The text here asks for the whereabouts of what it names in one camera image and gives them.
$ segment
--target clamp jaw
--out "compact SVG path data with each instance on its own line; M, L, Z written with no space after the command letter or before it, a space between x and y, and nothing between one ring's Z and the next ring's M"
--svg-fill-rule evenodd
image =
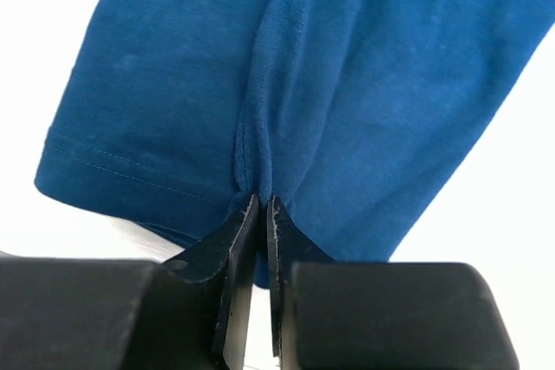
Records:
M0 368L242 369L261 235L281 368L519 368L474 268L338 263L256 196L161 265L0 259Z

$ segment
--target seam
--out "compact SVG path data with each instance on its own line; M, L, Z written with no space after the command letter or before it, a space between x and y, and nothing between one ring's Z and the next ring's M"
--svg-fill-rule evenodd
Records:
M155 184L154 182L149 182L149 181L146 181L146 180L144 180L144 179L140 179L140 178L136 178L136 177L130 177L129 175L124 175L123 173L119 173L119 172L116 172L116 171L111 171L111 170L106 169L106 168L103 168L103 167L101 167L101 166L91 164L90 162L87 162L86 160L76 158L75 156L73 156L73 155L71 155L71 154L69 154L69 153L67 153L67 152L64 152L63 150L58 149L57 147L54 147L54 146L51 146L50 149L52 149L52 150L54 150L54 151L57 151L57 152L59 152L59 153L61 153L61 154L63 154L63 155L66 155L66 156L68 156L69 158L71 158L71 159L73 159L73 160L76 160L77 162L81 162L82 164L85 164L85 165L87 165L87 166L91 166L91 167L93 167L93 168L100 169L101 171L104 171L104 172L112 173L112 174L117 175L117 176L119 176L119 177L123 177L123 178L127 178L127 179L133 179L133 180L135 180L135 181L142 182L143 184L152 185L152 186L155 186L155 187L157 187L157 188L162 188L162 189L164 189L164 190L177 192L178 194L188 195L189 197L195 197L195 198L201 199L201 200L203 200L203 201L206 201L207 203L216 204L216 205L219 205L219 206L222 206L222 207L224 206L224 205L221 204L221 203L217 203L216 201L211 201L210 199L203 198L203 197L201 197L200 195L192 194L192 193L190 193L190 192L175 190L175 189L173 189L173 188L170 188L170 187L167 187L167 186L164 186L164 185Z
M55 133L53 133L53 135L54 135L54 136L58 136L58 137L60 137L60 138L64 138L64 139L69 140L70 142L76 143L76 144L78 144L78 145L84 146L84 147L86 147L87 149L90 149L90 150L92 150L92 151L101 153L102 155L109 156L110 158L115 158L115 159L124 160L124 161L126 161L126 162L129 162L130 164L140 166L141 168L145 168L145 169L149 169L149 170L151 170L151 171L156 171L156 172L164 173L164 174L166 174L166 175L171 175L171 174L168 174L167 172L164 172L164 171L162 171L162 170L160 170L160 169L158 169L158 168L154 168L153 166L143 165L143 164L140 164L139 162L136 162L136 161L134 161L134 160L127 159L127 158L123 158L122 156L114 155L114 154L108 153L108 152L106 152L106 151L102 151L101 149L98 149L98 148L93 147L93 146L91 146L91 145L87 145L86 143L80 142L79 140L76 140L76 139L74 139L74 138L70 138L69 136L66 136L66 135L63 134L63 133L55 132Z

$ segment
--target small hole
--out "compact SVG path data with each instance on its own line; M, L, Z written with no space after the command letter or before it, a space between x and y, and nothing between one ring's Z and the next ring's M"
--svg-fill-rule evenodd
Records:
M187 262L185 260L170 260L165 265L170 270L183 270L187 267Z

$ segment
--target blue fabric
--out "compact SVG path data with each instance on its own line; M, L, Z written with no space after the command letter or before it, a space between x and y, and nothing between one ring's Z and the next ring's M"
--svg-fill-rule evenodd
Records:
M335 259L387 260L553 21L555 0L101 0L36 186L184 247L273 193Z

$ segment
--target white surface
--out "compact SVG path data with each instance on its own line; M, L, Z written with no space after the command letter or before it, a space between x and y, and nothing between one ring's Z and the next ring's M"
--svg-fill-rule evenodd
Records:
M143 257L179 249L32 185L42 141L97 0L0 0L0 251ZM395 253L463 261L490 282L524 370L555 369L555 29L492 125ZM246 364L273 368L267 293L255 290Z

